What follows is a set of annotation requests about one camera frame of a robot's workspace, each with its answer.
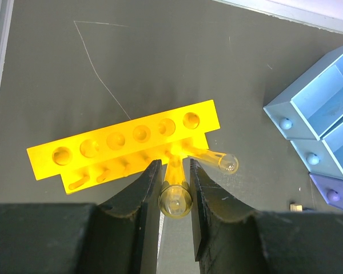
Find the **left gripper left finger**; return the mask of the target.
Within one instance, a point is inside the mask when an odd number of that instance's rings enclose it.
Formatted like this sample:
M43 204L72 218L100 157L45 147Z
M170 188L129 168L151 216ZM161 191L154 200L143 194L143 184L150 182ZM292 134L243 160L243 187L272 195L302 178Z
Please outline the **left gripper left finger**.
M0 273L155 273L162 165L101 204L0 204Z

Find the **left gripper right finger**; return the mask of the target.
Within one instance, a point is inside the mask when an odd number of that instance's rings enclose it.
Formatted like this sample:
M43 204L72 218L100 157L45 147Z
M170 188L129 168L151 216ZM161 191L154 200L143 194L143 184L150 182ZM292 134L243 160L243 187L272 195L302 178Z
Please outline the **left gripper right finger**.
M201 273L343 273L343 213L259 211L190 161Z

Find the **glass test tube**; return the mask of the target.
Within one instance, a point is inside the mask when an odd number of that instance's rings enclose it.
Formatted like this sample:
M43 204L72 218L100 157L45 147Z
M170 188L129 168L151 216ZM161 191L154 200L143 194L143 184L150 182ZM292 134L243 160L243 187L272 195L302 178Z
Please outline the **glass test tube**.
M168 158L165 177L158 198L161 212L172 219L181 219L191 210L193 199L186 180L182 158L165 153Z
M239 161L233 154L193 146L183 146L183 150L189 157L196 158L228 175L236 173L239 168Z

